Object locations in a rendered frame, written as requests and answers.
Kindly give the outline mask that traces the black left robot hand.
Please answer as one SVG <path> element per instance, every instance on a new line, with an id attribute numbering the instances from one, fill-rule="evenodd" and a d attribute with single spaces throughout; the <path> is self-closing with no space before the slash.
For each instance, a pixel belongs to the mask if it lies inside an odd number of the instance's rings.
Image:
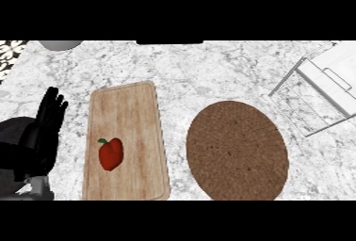
<path id="1" fill-rule="evenodd" d="M 54 166 L 59 129 L 66 107 L 68 102 L 59 94 L 59 89 L 49 87 L 40 102 L 35 121 L 26 126 L 17 143 L 19 163 L 13 170 L 17 182 L 35 176 L 46 176 Z"/>

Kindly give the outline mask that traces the wooden cutting board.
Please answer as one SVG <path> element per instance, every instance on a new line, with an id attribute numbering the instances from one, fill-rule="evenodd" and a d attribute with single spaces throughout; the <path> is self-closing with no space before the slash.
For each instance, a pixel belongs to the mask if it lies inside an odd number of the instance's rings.
<path id="1" fill-rule="evenodd" d="M 115 137 L 124 144 L 124 161 L 114 170 L 105 170 L 99 162 L 99 140 Z M 156 201 L 168 197 L 153 83 L 143 81 L 99 89 L 88 102 L 82 199 Z"/>

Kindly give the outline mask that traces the grey round bowl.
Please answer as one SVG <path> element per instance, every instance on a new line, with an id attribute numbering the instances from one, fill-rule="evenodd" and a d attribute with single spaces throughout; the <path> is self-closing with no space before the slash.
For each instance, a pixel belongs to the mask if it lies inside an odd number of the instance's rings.
<path id="1" fill-rule="evenodd" d="M 41 40 L 40 44 L 50 51 L 66 51 L 75 48 L 82 42 L 80 40 Z"/>

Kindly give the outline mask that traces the red bell pepper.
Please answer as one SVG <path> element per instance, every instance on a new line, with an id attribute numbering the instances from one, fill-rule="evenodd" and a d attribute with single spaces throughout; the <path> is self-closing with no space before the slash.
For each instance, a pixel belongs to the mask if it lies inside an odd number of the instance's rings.
<path id="1" fill-rule="evenodd" d="M 102 144 L 99 149 L 99 161 L 103 170 L 112 171 L 124 160 L 124 146 L 122 141 L 115 137 L 111 141 L 103 138 L 97 140 Z"/>

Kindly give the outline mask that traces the brown oval placemat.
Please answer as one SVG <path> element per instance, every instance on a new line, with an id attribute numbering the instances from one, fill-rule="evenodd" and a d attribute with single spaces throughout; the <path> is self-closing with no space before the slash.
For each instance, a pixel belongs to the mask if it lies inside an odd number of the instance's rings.
<path id="1" fill-rule="evenodd" d="M 286 147 L 273 122 L 251 105 L 221 101 L 199 112 L 187 130 L 186 159 L 211 199 L 263 201 L 279 195 Z"/>

